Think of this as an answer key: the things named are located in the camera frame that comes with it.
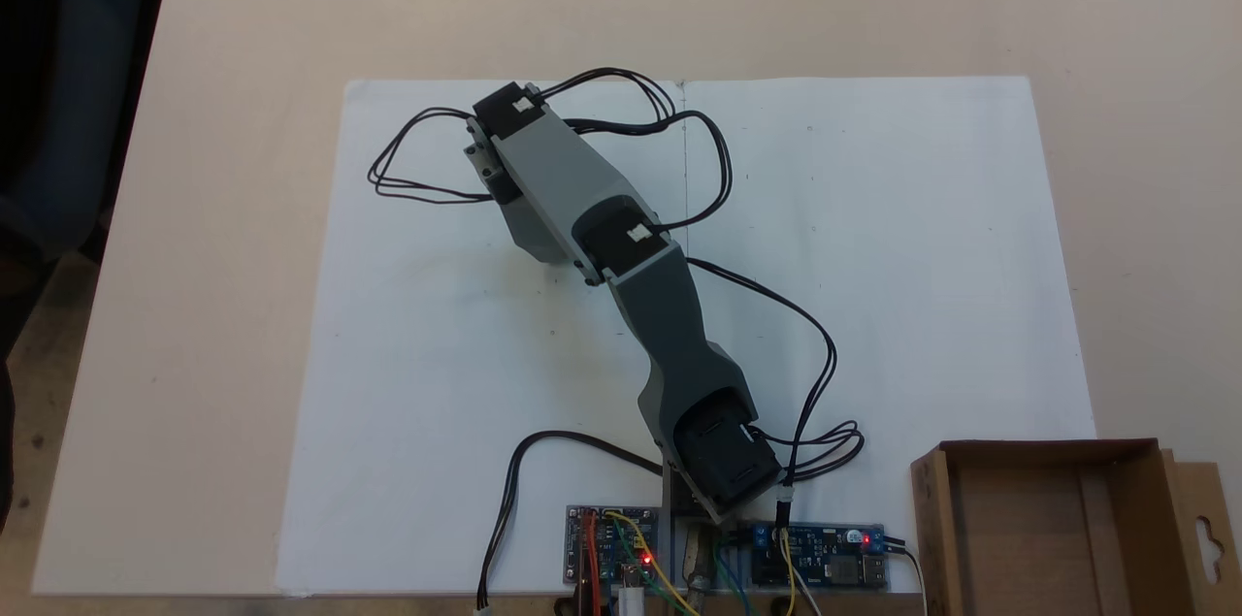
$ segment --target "blue wire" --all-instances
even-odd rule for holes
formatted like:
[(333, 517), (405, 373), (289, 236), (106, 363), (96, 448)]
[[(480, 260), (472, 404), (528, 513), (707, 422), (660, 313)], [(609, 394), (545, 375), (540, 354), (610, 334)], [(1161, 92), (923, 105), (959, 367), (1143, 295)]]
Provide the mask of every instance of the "blue wire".
[(616, 616), (612, 611), (612, 573), (616, 571), (617, 566), (617, 546), (616, 539), (612, 539), (612, 556), (609, 561), (609, 581), (604, 587), (604, 601), (609, 605), (609, 616)]
[(741, 580), (738, 579), (738, 575), (733, 573), (733, 568), (729, 568), (729, 563), (720, 555), (720, 546), (715, 546), (715, 561), (724, 568), (724, 578), (733, 584), (733, 589), (735, 589), (738, 591), (738, 596), (741, 597), (741, 607), (746, 610), (746, 616), (750, 616), (750, 599), (746, 597), (746, 590), (741, 586)]

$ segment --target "microcontroller board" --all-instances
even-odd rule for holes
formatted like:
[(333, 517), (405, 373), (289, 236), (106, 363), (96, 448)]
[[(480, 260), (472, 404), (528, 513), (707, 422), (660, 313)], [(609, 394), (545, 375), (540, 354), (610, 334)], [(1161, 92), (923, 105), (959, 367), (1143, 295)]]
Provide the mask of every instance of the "microcontroller board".
[[(615, 582), (619, 586), (622, 581), (622, 571), (627, 565), (633, 565), (648, 580), (656, 580), (656, 571), (652, 568), (652, 556), (647, 555), (635, 538), (633, 528), (625, 523), (606, 517), (609, 512), (615, 512), (630, 518), (642, 530), (642, 538), (648, 546), (657, 544), (660, 528), (660, 508), (657, 507), (582, 507), (570, 505), (565, 508), (565, 584), (574, 584), (582, 576), (585, 566), (590, 565), (590, 555), (586, 545), (590, 533), (595, 538), (595, 568), (599, 570), (600, 584)], [(592, 527), (594, 532), (584, 533), (582, 528)]]
[[(773, 524), (749, 525), (750, 581), (789, 586), (789, 566)], [(878, 590), (888, 585), (884, 527), (879, 524), (790, 524), (790, 558), (810, 589)]]

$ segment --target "cardboard box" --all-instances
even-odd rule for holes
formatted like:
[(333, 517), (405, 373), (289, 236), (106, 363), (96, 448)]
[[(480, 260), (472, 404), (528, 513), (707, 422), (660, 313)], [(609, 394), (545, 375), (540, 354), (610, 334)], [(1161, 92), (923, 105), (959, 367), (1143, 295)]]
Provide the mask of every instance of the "cardboard box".
[(933, 616), (1242, 615), (1215, 463), (1176, 463), (1155, 440), (954, 441), (910, 474)]

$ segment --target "black cable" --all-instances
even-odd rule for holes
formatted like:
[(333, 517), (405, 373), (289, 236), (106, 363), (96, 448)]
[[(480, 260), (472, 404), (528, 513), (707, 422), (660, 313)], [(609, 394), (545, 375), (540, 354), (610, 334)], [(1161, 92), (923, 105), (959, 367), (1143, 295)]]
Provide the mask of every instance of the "black cable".
[[(832, 380), (832, 375), (837, 370), (837, 345), (835, 342), (832, 342), (832, 337), (828, 334), (828, 332), (823, 329), (823, 325), (820, 324), (820, 320), (816, 320), (810, 313), (804, 310), (802, 307), (797, 306), (797, 303), (789, 301), (789, 298), (782, 297), (780, 293), (776, 293), (773, 289), (760, 284), (758, 281), (743, 277), (737, 272), (730, 272), (724, 267), (720, 267), (718, 263), (710, 263), (693, 257), (687, 257), (686, 262), (692, 263), (692, 266), (698, 267), (704, 272), (709, 272), (710, 274), (718, 276), (724, 281), (738, 284), (740, 287), (745, 287), (758, 294), (763, 294), (763, 297), (775, 301), (776, 303), (781, 303), (781, 306), (789, 308), (790, 310), (794, 310), (799, 315), (802, 315), (805, 320), (807, 320), (811, 325), (815, 325), (815, 329), (818, 330), (820, 337), (823, 338), (825, 346), (827, 348), (827, 358), (823, 363), (823, 369), (821, 369), (818, 378), (816, 378), (815, 384), (811, 386), (811, 390), (806, 396), (806, 401), (802, 404), (802, 411), (801, 415), (799, 416), (797, 427), (794, 430), (794, 438), (786, 442), (789, 443), (790, 452), (789, 452), (789, 463), (785, 467), (785, 478), (781, 479), (782, 484), (791, 487), (795, 482), (809, 481), (811, 478), (816, 478), (825, 473), (831, 473), (832, 471), (836, 471), (837, 468), (845, 466), (847, 462), (853, 461), (853, 458), (857, 457), (858, 453), (862, 451), (862, 445), (864, 443), (866, 440), (863, 438), (862, 433), (858, 432), (858, 424), (852, 420), (848, 422), (843, 422), (842, 425), (838, 425), (835, 430), (831, 430), (825, 435), (821, 435), (816, 440), (811, 441), (802, 440), (802, 433), (806, 428), (807, 421), (811, 417), (811, 412), (815, 410), (815, 406), (820, 402), (820, 397), (823, 396), (823, 391), (827, 389), (828, 383)], [(847, 432), (840, 431), (843, 428), (852, 428), (852, 431)], [(846, 438), (845, 440), (837, 438), (836, 436), (833, 436), (835, 433), (845, 435)], [(764, 433), (764, 438), (773, 440), (773, 437), (770, 437), (766, 433)], [(822, 466), (816, 466), (816, 467), (807, 467), (806, 464), (800, 464), (797, 462), (797, 450), (802, 445), (809, 445), (809, 443), (826, 445), (826, 443), (840, 442), (837, 443), (836, 447), (830, 448), (828, 452), (821, 453), (816, 458), (809, 461), (807, 464), (810, 464), (822, 461), (823, 458), (830, 456), (830, 453), (840, 450), (843, 446), (843, 443), (850, 440), (857, 440), (857, 443), (854, 445), (854, 447), (850, 450), (850, 452), (847, 452), (843, 457), (836, 461), (830, 461)]]
[(522, 440), (517, 448), (513, 450), (513, 456), (509, 458), (509, 469), (504, 477), (504, 489), (501, 493), (501, 512), (496, 518), (496, 528), (492, 529), (492, 540), (487, 544), (487, 551), (483, 554), (483, 569), (479, 571), (478, 576), (478, 591), (474, 595), (476, 609), (487, 607), (487, 574), (492, 569), (492, 560), (496, 558), (496, 551), (501, 549), (501, 539), (504, 537), (505, 524), (509, 523), (509, 517), (513, 514), (513, 508), (518, 502), (518, 469), (522, 467), (522, 457), (525, 456), (527, 450), (529, 450), (535, 442), (546, 438), (561, 438), (571, 440), (579, 443), (585, 443), (586, 446), (599, 448), (605, 453), (610, 453), (621, 461), (627, 463), (633, 463), (635, 466), (655, 473), (656, 476), (663, 474), (663, 467), (655, 461), (647, 461), (646, 458), (638, 456), (638, 453), (631, 453), (625, 448), (614, 446), (604, 440), (595, 438), (590, 435), (584, 435), (581, 432), (568, 432), (561, 430), (546, 430), (542, 432), (535, 432), (527, 438)]
[[(591, 68), (591, 71), (576, 73), (576, 76), (569, 77), (568, 81), (559, 82), (545, 91), (540, 91), (539, 94), (543, 99), (550, 99), (554, 96), (563, 93), (563, 91), (573, 89), (576, 86), (582, 84), (582, 82), (595, 81), (600, 77), (625, 77), (625, 79), (638, 86), (638, 88), (643, 91), (643, 94), (647, 96), (651, 107), (655, 108), (657, 120), (669, 117), (672, 113), (677, 112), (677, 104), (673, 103), (673, 98), (668, 94), (668, 91), (660, 86), (660, 82), (652, 81), (651, 77), (643, 76), (643, 73), (626, 71), (626, 68)], [(660, 99), (660, 96), (656, 96), (656, 91), (660, 91), (663, 99)], [(664, 107), (664, 102), (668, 102), (667, 108)]]
[(621, 124), (621, 122), (605, 122), (602, 119), (565, 119), (565, 124), (576, 130), (579, 135), (595, 133), (652, 135), (668, 129), (669, 125), (673, 125), (676, 122), (683, 119), (700, 120), (703, 125), (707, 127), (708, 133), (712, 134), (712, 142), (715, 144), (717, 159), (720, 163), (720, 188), (715, 199), (712, 200), (712, 204), (709, 204), (707, 209), (700, 210), (698, 214), (692, 215), (688, 219), (683, 219), (682, 221), (656, 224), (651, 227), (653, 232), (664, 232), (692, 226), (692, 224), (703, 221), (709, 215), (715, 214), (724, 205), (724, 201), (728, 201), (729, 195), (733, 192), (733, 160), (729, 156), (729, 144), (725, 143), (724, 133), (722, 133), (715, 122), (712, 120), (712, 118), (705, 113), (696, 111), (696, 108), (683, 108), (682, 112), (674, 113), (664, 119), (652, 122), (651, 124)]
[[(748, 426), (746, 430), (751, 433), (751, 436), (768, 440), (771, 443), (781, 446), (794, 445), (792, 441), (776, 438), (754, 425)], [(833, 453), (837, 453), (851, 441), (854, 443), (841, 457), (828, 461), (822, 466), (815, 466), (820, 461), (823, 461), (825, 458), (828, 458)], [(859, 453), (862, 453), (862, 448), (866, 445), (866, 442), (867, 440), (858, 430), (858, 422), (854, 420), (846, 420), (845, 422), (835, 426), (833, 428), (826, 431), (825, 433), (812, 440), (802, 440), (801, 441), (802, 446), (827, 446), (828, 448), (826, 448), (815, 458), (811, 458), (811, 461), (799, 462), (797, 467), (794, 469), (794, 482), (801, 483), (805, 481), (810, 481), (812, 478), (817, 478), (820, 476), (823, 476), (825, 473), (831, 473), (832, 471), (843, 467), (845, 464), (857, 458)]]
[(892, 537), (884, 537), (884, 551), (904, 555), (910, 559), (910, 564), (914, 565), (914, 576), (919, 579), (919, 595), (923, 597), (923, 616), (928, 616), (928, 586), (923, 581), (923, 568), (919, 566), (919, 559), (914, 558), (914, 554), (909, 549), (905, 549), (905, 541)]
[[(384, 152), (371, 163), (370, 169), (366, 171), (366, 181), (375, 188), (375, 192), (379, 196), (388, 196), (395, 199), (409, 199), (412, 201), (422, 201), (424, 204), (482, 204), (483, 201), (492, 201), (492, 195), (488, 192), (463, 192), (458, 190), (451, 190), (447, 188), (438, 188), (435, 184), (416, 183), (414, 180), (404, 180), (400, 178), (390, 178), (388, 175), (389, 168), (392, 165), (392, 160), (396, 156), (397, 149), (401, 147), (401, 142), (405, 135), (410, 133), (416, 125), (427, 119), (436, 119), (440, 117), (448, 117), (453, 119), (469, 119), (469, 113), (462, 112), (461, 108), (450, 107), (430, 107), (424, 108), (422, 112), (416, 113), (412, 119), (405, 122), (405, 125), (397, 132), (396, 135), (386, 144)], [(431, 191), (431, 192), (443, 192), (457, 199), (428, 199), (426, 196), (417, 196), (409, 191)]]

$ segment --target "white paper sheet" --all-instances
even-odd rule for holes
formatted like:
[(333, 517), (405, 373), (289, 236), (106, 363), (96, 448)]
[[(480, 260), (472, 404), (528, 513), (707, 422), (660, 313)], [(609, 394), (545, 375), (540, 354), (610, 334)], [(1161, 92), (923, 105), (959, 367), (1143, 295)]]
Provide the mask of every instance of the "white paper sheet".
[[(468, 108), (501, 82), (347, 91), (312, 351), (281, 533), (291, 594), (473, 592), (515, 443), (586, 431), (657, 458), (635, 399), (646, 355), (607, 289), (514, 247), (494, 206), (379, 199), (366, 168), (419, 108)], [(914, 539), (909, 462), (945, 438), (1094, 437), (1028, 84), (1021, 77), (689, 82), (729, 140), (735, 186), (679, 231), (696, 255), (802, 303), (841, 368), (812, 431), (847, 417), (858, 460), (800, 487), (795, 518), (879, 522)], [(645, 120), (600, 82), (563, 116)], [(591, 135), (663, 217), (718, 174), (705, 130)], [(477, 190), (460, 122), (406, 140), (405, 168)], [(822, 364), (790, 312), (696, 273), (709, 337), (786, 436)], [(537, 445), (491, 590), (561, 591), (564, 507), (658, 504), (660, 481), (570, 442)], [(753, 515), (770, 515), (769, 498)], [(894, 563), (893, 589), (917, 589)]]

